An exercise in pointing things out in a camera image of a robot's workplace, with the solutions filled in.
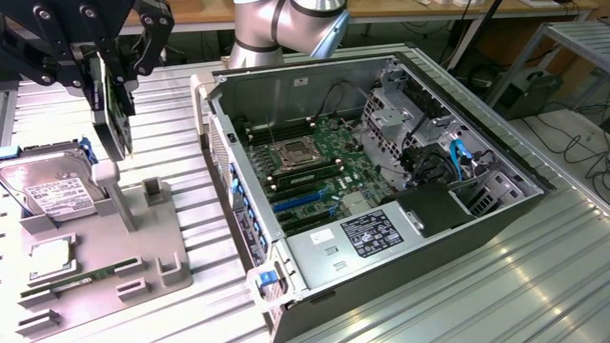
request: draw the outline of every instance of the motherboard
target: motherboard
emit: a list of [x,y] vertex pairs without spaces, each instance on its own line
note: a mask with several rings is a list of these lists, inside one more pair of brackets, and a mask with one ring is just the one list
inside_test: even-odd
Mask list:
[[366,128],[329,117],[313,127],[306,136],[247,148],[289,236],[377,207],[391,194],[381,167],[373,164],[359,144]]

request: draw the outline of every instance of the pcie slot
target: pcie slot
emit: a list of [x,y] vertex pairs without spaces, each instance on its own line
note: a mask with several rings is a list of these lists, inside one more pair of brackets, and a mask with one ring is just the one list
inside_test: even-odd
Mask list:
[[293,222],[289,222],[282,225],[285,231],[294,231],[297,229],[302,229],[303,227],[315,224],[326,219],[331,218],[331,211],[319,212],[306,218],[301,218]]
[[317,202],[318,200],[322,199],[323,196],[325,196],[325,191],[318,191],[314,194],[306,195],[301,198],[297,198],[294,200],[277,204],[274,206],[274,212],[281,212],[287,209],[294,209],[295,207],[299,207],[302,205]]
[[299,195],[311,193],[315,191],[315,185],[313,184],[306,184],[305,186],[301,186],[298,188],[294,188],[286,192],[278,193],[278,194],[271,194],[267,197],[269,202],[281,202],[282,200],[286,200],[289,198],[298,197]]

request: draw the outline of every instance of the white label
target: white label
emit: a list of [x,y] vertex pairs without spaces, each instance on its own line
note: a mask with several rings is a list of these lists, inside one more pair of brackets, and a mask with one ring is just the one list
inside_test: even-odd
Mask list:
[[302,79],[295,79],[295,86],[306,86],[309,83],[309,77],[305,77]]
[[94,200],[78,177],[27,187],[26,192],[50,217],[94,207]]
[[322,242],[326,242],[331,239],[335,238],[335,235],[333,234],[331,229],[323,229],[322,231],[314,232],[310,234],[311,240],[314,241],[314,244],[321,244]]

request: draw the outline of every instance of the aluminum workbench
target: aluminum workbench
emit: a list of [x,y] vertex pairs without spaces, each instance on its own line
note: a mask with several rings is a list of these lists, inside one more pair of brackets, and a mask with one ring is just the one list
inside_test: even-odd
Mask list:
[[[295,342],[608,342],[610,340],[610,223],[608,205],[506,126],[504,119],[432,59],[404,45],[346,49],[337,56],[404,51],[558,187],[481,249],[303,334]],[[289,61],[303,59],[290,56]],[[134,157],[121,185],[159,176],[173,186],[194,285],[50,337],[43,342],[267,342],[261,313],[222,217],[202,158],[189,77],[221,63],[161,68],[142,78],[133,117]],[[23,82],[8,98],[12,143],[40,144],[89,134],[87,103]],[[103,158],[102,147],[98,147]],[[2,198],[0,268],[11,265],[15,205]],[[11,318],[10,280],[0,284]],[[23,342],[0,321],[0,342]]]

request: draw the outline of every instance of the green circuit board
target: green circuit board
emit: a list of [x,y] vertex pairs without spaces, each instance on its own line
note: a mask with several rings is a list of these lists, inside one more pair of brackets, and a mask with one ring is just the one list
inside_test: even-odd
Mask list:
[[[249,147],[249,158],[253,163],[257,176],[262,182],[263,189],[269,199],[282,192],[270,189],[269,176],[282,175],[283,172],[293,169],[299,169],[306,166],[315,166],[325,161],[341,159],[342,170],[338,171],[338,166],[333,166],[338,175],[329,177],[319,181],[307,180],[314,178],[314,173],[303,173],[309,175],[303,180],[299,176],[293,177],[293,181],[298,184],[307,184],[315,187],[315,191],[323,191],[325,194],[322,199],[303,204],[302,206],[293,207],[291,209],[279,211],[275,213],[277,217],[290,217],[287,220],[281,220],[281,225],[289,235],[298,234],[299,232],[311,229],[326,222],[333,222],[338,219],[350,217],[355,211],[355,208],[349,208],[345,204],[343,197],[358,195],[366,199],[366,203],[373,208],[378,206],[378,203],[383,197],[391,194],[391,188],[383,179],[382,175],[375,171],[375,165],[366,156],[363,151],[358,148],[358,137],[361,135],[358,128],[351,130],[345,124],[341,124],[335,119],[321,118],[317,122],[317,127],[313,135],[299,137],[297,139],[289,139],[286,141],[277,141],[275,144],[267,144],[262,146]],[[315,152],[311,152],[309,158],[317,158],[315,161],[302,163],[298,166],[286,166],[286,155],[282,150],[289,144],[297,143],[299,146],[309,145],[315,147]],[[290,197],[278,202],[271,202],[273,207],[277,204],[290,202],[294,199],[299,199],[303,195]],[[299,222],[317,214],[330,213],[329,218],[317,222],[313,225],[305,225],[299,227]]]

